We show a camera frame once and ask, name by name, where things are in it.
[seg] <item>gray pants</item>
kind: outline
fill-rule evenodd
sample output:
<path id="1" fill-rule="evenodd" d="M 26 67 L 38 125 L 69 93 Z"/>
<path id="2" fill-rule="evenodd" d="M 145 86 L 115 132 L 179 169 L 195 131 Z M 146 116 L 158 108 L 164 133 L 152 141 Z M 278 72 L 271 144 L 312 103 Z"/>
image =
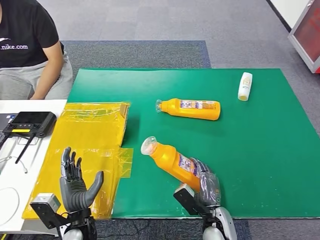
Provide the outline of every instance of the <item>gray pants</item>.
<path id="1" fill-rule="evenodd" d="M 72 87 L 72 67 L 65 52 L 60 77 L 45 99 L 67 99 Z M 47 62 L 35 66 L 0 68 L 0 100 L 27 100 L 31 98 Z"/>

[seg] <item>gray carpet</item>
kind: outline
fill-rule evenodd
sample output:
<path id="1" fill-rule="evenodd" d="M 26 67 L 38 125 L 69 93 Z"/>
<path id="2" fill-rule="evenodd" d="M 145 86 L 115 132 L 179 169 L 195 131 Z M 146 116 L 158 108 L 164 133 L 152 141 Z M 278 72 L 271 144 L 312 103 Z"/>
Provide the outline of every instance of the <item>gray carpet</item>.
<path id="1" fill-rule="evenodd" d="M 211 68 L 205 41 L 62 41 L 79 68 Z"/>
<path id="2" fill-rule="evenodd" d="M 202 240 L 202 220 L 98 220 L 98 240 Z M 247 220 L 235 220 L 238 240 L 251 240 Z M 13 235 L 12 240 L 54 240 L 52 235 Z"/>

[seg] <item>black router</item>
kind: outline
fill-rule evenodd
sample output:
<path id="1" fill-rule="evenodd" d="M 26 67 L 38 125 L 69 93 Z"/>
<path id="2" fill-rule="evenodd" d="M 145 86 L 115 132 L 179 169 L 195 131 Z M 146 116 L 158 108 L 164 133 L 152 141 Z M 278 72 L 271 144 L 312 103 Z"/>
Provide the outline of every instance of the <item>black router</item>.
<path id="1" fill-rule="evenodd" d="M 18 136 L 28 139 L 26 146 L 15 161 L 17 164 L 33 138 L 45 138 L 54 128 L 56 122 L 56 115 L 51 111 L 20 111 L 2 131 L 5 139 L 2 141 L 0 148 L 8 138 Z"/>

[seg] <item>floor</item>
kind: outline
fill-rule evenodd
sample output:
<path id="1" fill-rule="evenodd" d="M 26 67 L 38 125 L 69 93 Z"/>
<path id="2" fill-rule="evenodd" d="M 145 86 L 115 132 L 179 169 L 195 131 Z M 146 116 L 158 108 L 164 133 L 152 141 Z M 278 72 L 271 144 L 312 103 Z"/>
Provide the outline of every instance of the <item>floor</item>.
<path id="1" fill-rule="evenodd" d="M 38 1 L 61 40 L 200 40 L 212 68 L 281 68 L 320 133 L 320 76 L 308 70 L 266 0 Z M 252 240 L 320 239 L 320 220 L 254 219 L 248 226 Z"/>

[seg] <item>person's arm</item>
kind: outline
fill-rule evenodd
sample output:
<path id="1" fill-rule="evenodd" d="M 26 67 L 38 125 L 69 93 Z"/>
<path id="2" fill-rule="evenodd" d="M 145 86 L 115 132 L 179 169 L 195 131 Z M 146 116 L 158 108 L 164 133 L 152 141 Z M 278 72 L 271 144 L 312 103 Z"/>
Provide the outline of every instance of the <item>person's arm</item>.
<path id="1" fill-rule="evenodd" d="M 63 56 L 60 41 L 48 48 L 43 48 L 43 51 L 47 56 L 48 63 L 42 71 L 34 95 L 30 98 L 31 100 L 44 99 L 58 79 L 63 66 Z"/>
<path id="2" fill-rule="evenodd" d="M 38 40 L 48 63 L 38 79 L 32 100 L 45 98 L 49 90 L 59 78 L 63 66 L 63 56 L 58 32 L 54 20 L 41 4 L 33 6 L 31 18 L 33 35 Z"/>

